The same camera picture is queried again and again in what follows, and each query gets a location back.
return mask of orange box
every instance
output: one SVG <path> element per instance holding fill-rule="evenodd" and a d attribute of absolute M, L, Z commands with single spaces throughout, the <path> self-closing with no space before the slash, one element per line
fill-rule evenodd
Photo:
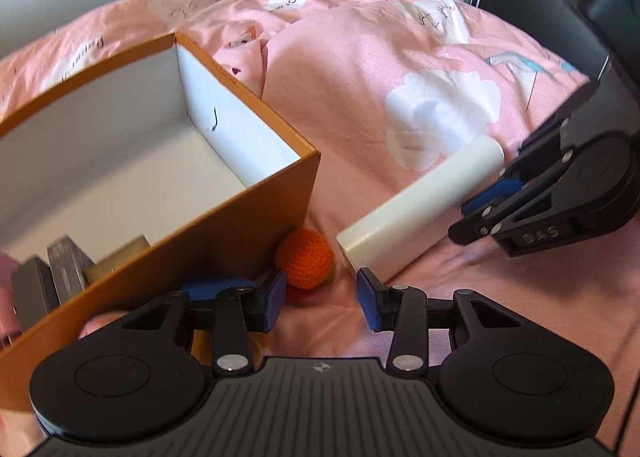
<path fill-rule="evenodd" d="M 302 224 L 320 153 L 191 39 L 170 34 L 66 79 L 0 123 L 0 250 L 46 260 L 151 247 L 0 353 L 0 409 L 30 410 L 34 368 L 98 313 L 196 275 L 257 277 Z"/>

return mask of white cloud print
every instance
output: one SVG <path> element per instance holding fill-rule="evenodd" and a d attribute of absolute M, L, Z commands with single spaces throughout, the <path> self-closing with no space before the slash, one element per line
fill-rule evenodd
<path fill-rule="evenodd" d="M 453 0 L 397 0 L 394 6 L 406 18 L 420 22 L 441 44 L 469 43 L 465 17 Z"/>
<path fill-rule="evenodd" d="M 268 0 L 264 5 L 264 9 L 273 13 L 280 10 L 296 10 L 305 4 L 306 0 Z"/>
<path fill-rule="evenodd" d="M 421 172 L 498 121 L 500 90 L 477 71 L 423 70 L 404 76 L 386 95 L 385 110 L 389 152 L 403 168 Z"/>

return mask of bed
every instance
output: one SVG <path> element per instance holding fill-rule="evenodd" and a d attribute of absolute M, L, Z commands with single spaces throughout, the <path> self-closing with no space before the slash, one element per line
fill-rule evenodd
<path fill-rule="evenodd" d="M 389 333 L 367 330 L 336 234 L 478 135 L 513 157 L 587 80 L 524 32 L 455 0 L 119 0 L 2 60 L 0 119 L 97 60 L 174 30 L 322 152 L 307 225 L 332 242 L 336 276 L 289 297 L 265 347 L 277 355 L 384 360 Z M 443 239 L 394 282 L 432 297 L 476 289 L 601 358 L 616 382 L 599 433 L 612 446 L 640 361 L 639 250 L 637 220 L 517 259 L 490 239 Z M 444 333 L 432 333 L 431 348 L 437 364 L 449 351 Z M 631 428 L 622 455 L 639 446 Z"/>

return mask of white cylinder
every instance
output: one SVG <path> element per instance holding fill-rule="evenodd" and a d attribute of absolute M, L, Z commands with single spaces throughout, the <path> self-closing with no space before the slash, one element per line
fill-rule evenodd
<path fill-rule="evenodd" d="M 368 267 L 391 279 L 447 235 L 460 219 L 465 198 L 494 178 L 504 163 L 502 148 L 481 136 L 362 219 L 338 233 L 354 271 Z"/>

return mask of knitted ball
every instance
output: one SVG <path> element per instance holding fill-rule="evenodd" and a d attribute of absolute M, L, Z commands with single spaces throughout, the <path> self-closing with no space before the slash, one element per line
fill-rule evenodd
<path fill-rule="evenodd" d="M 313 289 L 331 275 L 334 252 L 320 233 L 299 228 L 276 249 L 275 265 L 287 274 L 289 285 Z"/>

